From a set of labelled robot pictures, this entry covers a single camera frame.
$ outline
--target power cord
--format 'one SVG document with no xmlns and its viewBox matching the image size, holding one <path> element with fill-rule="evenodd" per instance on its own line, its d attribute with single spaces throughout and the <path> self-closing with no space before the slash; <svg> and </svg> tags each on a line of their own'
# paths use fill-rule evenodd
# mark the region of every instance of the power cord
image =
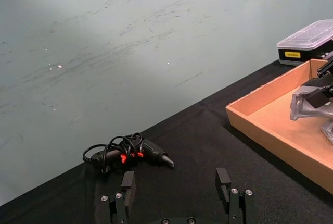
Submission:
<svg viewBox="0 0 333 224">
<path fill-rule="evenodd" d="M 115 143 L 115 140 L 121 139 L 119 143 Z M 101 169 L 102 171 L 108 171 L 107 166 L 110 164 L 106 164 L 106 154 L 112 150 L 118 150 L 121 154 L 125 154 L 126 158 L 130 158 L 131 156 L 138 156 L 138 152 L 141 152 L 141 144 L 142 144 L 143 136 L 141 133 L 134 133 L 129 135 L 119 135 L 114 138 L 108 144 L 96 144 L 89 148 L 87 148 L 83 152 L 83 160 L 86 163 L 93 164 L 94 161 L 91 157 L 87 157 L 86 154 L 97 148 L 97 147 L 104 147 L 103 154 L 102 154 L 102 161 L 101 161 Z"/>
</svg>

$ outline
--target black tablecloth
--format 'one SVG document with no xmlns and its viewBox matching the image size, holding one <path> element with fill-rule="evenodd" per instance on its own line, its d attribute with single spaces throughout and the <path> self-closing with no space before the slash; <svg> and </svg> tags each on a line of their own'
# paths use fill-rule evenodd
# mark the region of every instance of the black tablecloth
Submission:
<svg viewBox="0 0 333 224">
<path fill-rule="evenodd" d="M 166 150 L 174 170 L 139 163 L 131 223 L 195 216 L 226 223 L 216 167 L 255 193 L 259 223 L 333 223 L 333 196 L 230 126 L 225 106 L 291 67 L 274 62 L 144 131 Z M 0 223 L 94 223 L 102 194 L 120 189 L 85 164 L 0 207 Z"/>
</svg>

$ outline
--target yellow label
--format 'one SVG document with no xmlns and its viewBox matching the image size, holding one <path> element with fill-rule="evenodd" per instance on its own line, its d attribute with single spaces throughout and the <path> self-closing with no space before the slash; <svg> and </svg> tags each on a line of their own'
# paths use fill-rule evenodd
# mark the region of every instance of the yellow label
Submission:
<svg viewBox="0 0 333 224">
<path fill-rule="evenodd" d="M 301 58 L 301 53 L 299 53 L 299 52 L 289 52 L 289 51 L 286 51 L 286 52 L 285 52 L 285 56 L 286 56 L 286 57 L 291 57 L 291 58 Z"/>
</svg>

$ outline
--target brown cardboard box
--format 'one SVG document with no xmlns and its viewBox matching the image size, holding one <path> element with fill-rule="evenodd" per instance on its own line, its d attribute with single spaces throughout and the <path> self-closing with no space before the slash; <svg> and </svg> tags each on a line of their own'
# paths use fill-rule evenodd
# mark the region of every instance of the brown cardboard box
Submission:
<svg viewBox="0 0 333 224">
<path fill-rule="evenodd" d="M 290 120 L 292 93 L 315 78 L 326 61 L 311 60 L 229 104 L 239 131 L 333 194 L 333 144 L 320 126 L 325 117 Z"/>
</svg>

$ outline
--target glue gun nozzle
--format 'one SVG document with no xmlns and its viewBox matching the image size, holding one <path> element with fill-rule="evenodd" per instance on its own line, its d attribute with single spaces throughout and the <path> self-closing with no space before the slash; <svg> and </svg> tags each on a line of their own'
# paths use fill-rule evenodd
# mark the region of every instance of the glue gun nozzle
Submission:
<svg viewBox="0 0 333 224">
<path fill-rule="evenodd" d="M 169 165 L 171 168 L 173 168 L 175 166 L 175 163 L 170 158 L 168 158 L 166 155 L 162 156 L 162 161 L 164 163 L 166 163 L 167 165 Z"/>
</svg>

